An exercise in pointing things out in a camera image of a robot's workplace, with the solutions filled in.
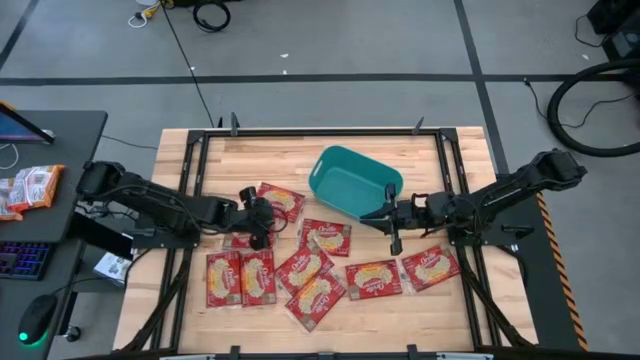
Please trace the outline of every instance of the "snack bag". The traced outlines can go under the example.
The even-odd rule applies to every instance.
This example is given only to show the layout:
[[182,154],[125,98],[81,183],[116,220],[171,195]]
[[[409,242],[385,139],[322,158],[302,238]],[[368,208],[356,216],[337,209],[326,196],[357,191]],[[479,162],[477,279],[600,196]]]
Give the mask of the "snack bag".
[[9,209],[21,213],[28,209],[51,207],[62,169],[64,165],[20,170],[9,193]]
[[[286,190],[271,184],[262,183],[257,193],[258,197],[263,197],[271,206],[276,209],[280,209],[286,215],[285,218],[290,223],[298,220],[298,215],[302,212],[302,205],[304,204],[304,195],[296,192]],[[276,218],[276,229],[282,229],[281,223],[278,223],[278,219],[282,219],[281,211],[274,211],[274,217]]]
[[207,307],[241,304],[240,253],[207,255]]
[[349,265],[346,270],[351,300],[402,294],[395,260]]
[[440,246],[404,258],[402,265],[415,291],[424,290],[460,273],[460,267],[451,252],[442,250]]
[[9,209],[9,193],[13,187],[13,179],[0,179],[0,221],[19,220],[22,215]]
[[329,255],[349,256],[351,225],[304,219],[299,248],[303,248],[311,240],[315,240]]
[[285,305],[291,315],[311,332],[345,293],[345,288],[331,271],[311,279]]
[[242,255],[242,306],[276,303],[273,251]]
[[[276,242],[278,234],[269,233],[269,242],[273,248],[273,244]],[[249,245],[249,238],[251,234],[247,233],[230,233],[224,236],[222,240],[222,248],[225,250],[252,250]]]
[[324,250],[315,241],[309,241],[276,269],[276,279],[293,296],[317,273],[332,267],[333,262]]

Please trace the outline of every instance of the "laptop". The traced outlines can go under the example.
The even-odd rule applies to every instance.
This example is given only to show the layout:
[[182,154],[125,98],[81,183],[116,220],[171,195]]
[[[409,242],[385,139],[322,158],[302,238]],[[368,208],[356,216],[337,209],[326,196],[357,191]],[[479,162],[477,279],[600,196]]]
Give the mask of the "laptop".
[[40,129],[0,102],[0,143],[53,144],[54,140],[52,131]]

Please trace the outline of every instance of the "black desk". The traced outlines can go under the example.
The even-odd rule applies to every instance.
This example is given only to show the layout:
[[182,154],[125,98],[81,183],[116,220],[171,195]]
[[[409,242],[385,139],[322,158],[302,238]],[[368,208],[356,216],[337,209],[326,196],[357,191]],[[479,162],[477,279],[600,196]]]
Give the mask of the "black desk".
[[17,327],[31,300],[66,286],[74,279],[85,248],[79,239],[66,238],[76,204],[75,187],[82,176],[82,165],[93,158],[107,114],[103,111],[21,111],[20,114],[34,124],[52,130],[56,141],[53,145],[17,145],[20,161],[11,170],[0,170],[0,178],[13,177],[29,166],[62,164],[66,168],[51,208],[25,212],[22,222],[0,222],[3,241],[58,243],[42,281],[0,280],[0,357],[46,359],[66,312],[70,290],[58,293],[58,306],[42,344],[22,345],[18,341]]

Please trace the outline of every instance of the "coiled black hose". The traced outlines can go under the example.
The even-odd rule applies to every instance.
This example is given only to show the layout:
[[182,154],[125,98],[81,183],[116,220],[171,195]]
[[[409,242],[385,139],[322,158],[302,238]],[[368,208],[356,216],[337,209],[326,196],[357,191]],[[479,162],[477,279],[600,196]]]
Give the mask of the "coiled black hose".
[[617,60],[609,63],[595,65],[580,71],[572,78],[562,83],[562,85],[560,85],[556,92],[553,93],[553,96],[551,96],[551,100],[549,100],[549,106],[547,107],[547,119],[549,122],[549,127],[551,128],[551,132],[555,135],[555,137],[570,149],[573,149],[582,154],[596,157],[619,157],[640,152],[640,142],[609,149],[587,146],[572,138],[562,127],[562,124],[558,117],[558,108],[560,107],[562,98],[572,87],[574,87],[580,81],[606,71],[632,68],[640,69],[640,59]]

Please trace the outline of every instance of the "gray concrete floor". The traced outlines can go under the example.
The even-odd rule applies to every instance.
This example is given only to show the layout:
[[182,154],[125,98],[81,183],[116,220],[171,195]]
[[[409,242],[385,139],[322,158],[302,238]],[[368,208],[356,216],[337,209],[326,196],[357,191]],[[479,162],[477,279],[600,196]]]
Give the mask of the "gray concrete floor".
[[[601,49],[573,38],[576,17],[594,0],[464,0],[480,65],[487,74],[574,73],[606,61]],[[169,13],[197,75],[358,73],[470,74],[454,2],[450,0],[245,0],[229,3],[229,28],[200,32],[184,9]],[[18,23],[24,0],[0,0],[0,48]],[[159,12],[143,29],[127,26],[133,0],[40,0],[3,78],[187,76],[187,66]],[[583,37],[598,39],[587,22]],[[546,104],[556,83],[534,83]],[[214,118],[235,111],[243,126],[412,125],[486,126],[472,82],[281,82],[204,84]],[[489,83],[491,104],[515,170],[541,150],[560,146],[521,83]],[[588,107],[630,90],[612,83],[580,85],[563,102],[567,122]],[[0,86],[0,99],[19,109],[105,110],[105,134],[156,145],[162,128],[207,127],[191,84]],[[575,132],[591,144],[637,141],[634,100],[602,106]],[[97,159],[123,163],[150,176],[155,153],[103,140]],[[576,189],[548,193],[554,225],[590,347],[640,354],[635,256],[640,156],[596,159],[578,155],[589,174]],[[72,321],[78,342],[56,341],[52,359],[111,349],[121,293],[83,294]]]

